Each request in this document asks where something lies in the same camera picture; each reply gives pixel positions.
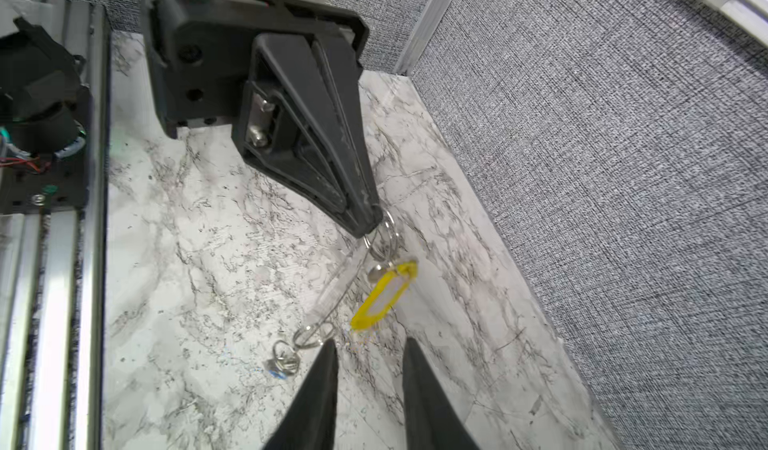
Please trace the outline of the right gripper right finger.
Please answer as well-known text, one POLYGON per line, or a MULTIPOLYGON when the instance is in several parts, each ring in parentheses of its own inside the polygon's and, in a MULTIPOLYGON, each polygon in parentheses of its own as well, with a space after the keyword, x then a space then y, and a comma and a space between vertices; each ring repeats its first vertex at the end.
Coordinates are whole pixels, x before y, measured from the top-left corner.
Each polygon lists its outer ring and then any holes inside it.
POLYGON ((404 347, 402 384, 408 449, 478 449, 412 337, 404 347))

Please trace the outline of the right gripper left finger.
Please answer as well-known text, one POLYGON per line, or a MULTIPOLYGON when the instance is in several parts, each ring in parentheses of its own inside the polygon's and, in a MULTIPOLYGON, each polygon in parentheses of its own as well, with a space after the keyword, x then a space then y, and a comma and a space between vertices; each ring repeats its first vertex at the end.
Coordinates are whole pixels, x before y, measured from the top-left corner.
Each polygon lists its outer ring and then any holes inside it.
POLYGON ((324 342, 280 425, 263 449, 333 449, 338 397, 338 354, 324 342))

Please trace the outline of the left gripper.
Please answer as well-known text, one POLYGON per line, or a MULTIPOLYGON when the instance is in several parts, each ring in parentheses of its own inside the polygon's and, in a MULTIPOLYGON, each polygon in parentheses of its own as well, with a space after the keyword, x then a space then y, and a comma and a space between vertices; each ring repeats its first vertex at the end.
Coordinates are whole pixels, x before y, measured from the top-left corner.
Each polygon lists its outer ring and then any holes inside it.
POLYGON ((138 4, 155 112, 168 137, 238 116, 232 140, 249 166, 354 237, 382 222, 358 86, 369 28, 357 12, 311 0, 138 4), (312 34, 332 36, 305 37, 312 34))

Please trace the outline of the blue tagged key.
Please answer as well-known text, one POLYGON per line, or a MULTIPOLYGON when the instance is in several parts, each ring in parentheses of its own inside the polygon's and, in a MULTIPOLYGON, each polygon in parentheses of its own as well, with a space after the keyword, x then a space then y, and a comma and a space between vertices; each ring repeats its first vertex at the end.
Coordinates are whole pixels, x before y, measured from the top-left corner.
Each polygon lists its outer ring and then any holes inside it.
POLYGON ((287 341, 277 340, 272 346, 272 357, 265 362, 266 370, 276 378, 295 375, 301 364, 298 351, 287 341))

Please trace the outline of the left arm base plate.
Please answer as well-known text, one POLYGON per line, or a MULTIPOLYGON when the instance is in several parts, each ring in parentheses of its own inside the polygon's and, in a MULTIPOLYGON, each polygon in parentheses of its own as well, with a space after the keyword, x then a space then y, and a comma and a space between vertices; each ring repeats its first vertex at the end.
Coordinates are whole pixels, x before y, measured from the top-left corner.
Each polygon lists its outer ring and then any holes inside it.
POLYGON ((91 110, 90 89, 80 86, 72 102, 1 128, 3 214, 84 208, 91 110))

